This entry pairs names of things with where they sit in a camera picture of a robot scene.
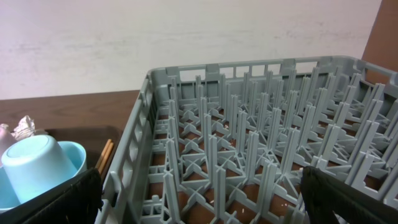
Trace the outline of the light blue cup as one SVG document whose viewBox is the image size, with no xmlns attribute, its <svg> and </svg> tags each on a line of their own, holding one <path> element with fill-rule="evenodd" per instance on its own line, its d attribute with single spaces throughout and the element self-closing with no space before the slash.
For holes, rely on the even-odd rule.
<svg viewBox="0 0 398 224">
<path fill-rule="evenodd" d="M 20 203 L 64 183 L 78 172 L 58 141 L 49 135 L 16 142 L 5 151 L 1 161 Z"/>
</svg>

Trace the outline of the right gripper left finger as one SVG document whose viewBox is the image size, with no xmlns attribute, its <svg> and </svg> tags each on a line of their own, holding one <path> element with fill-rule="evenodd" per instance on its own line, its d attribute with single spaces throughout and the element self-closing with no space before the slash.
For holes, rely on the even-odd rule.
<svg viewBox="0 0 398 224">
<path fill-rule="evenodd" d="M 1 214 L 1 224 L 94 223 L 102 211 L 103 183 L 90 168 L 26 203 Z"/>
</svg>

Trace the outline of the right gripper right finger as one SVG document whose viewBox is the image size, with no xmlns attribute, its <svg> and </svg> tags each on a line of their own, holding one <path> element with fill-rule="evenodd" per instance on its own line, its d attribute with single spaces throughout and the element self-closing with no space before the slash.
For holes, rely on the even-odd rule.
<svg viewBox="0 0 398 224">
<path fill-rule="evenodd" d="M 397 223 L 397 210 L 312 166 L 303 168 L 300 190 L 311 224 Z"/>
</svg>

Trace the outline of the light blue bowl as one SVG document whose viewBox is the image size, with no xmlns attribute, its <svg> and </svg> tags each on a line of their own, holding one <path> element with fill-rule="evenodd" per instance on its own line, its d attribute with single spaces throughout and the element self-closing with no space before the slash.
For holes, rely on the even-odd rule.
<svg viewBox="0 0 398 224">
<path fill-rule="evenodd" d="M 86 151 L 81 144 L 72 141 L 59 141 L 58 144 L 76 167 L 77 173 L 74 176 L 87 170 Z M 12 210 L 20 204 L 6 171 L 1 166 L 1 213 Z"/>
</svg>

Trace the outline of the pale pink cup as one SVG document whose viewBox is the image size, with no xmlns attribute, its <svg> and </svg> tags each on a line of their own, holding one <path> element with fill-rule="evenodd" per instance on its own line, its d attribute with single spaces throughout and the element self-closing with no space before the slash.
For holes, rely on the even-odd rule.
<svg viewBox="0 0 398 224">
<path fill-rule="evenodd" d="M 15 137 L 7 129 L 1 127 L 0 157 L 16 142 Z"/>
</svg>

